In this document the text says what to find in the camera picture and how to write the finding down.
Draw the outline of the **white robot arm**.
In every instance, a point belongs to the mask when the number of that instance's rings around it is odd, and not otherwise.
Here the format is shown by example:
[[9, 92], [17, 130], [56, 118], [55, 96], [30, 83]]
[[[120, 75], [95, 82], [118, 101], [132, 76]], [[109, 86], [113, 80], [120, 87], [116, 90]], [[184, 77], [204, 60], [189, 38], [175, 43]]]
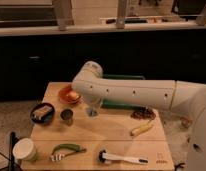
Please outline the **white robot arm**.
[[206, 171], [206, 84], [107, 79], [98, 63], [87, 61], [74, 77], [72, 88], [94, 108], [106, 99], [190, 116], [194, 123], [185, 171]]

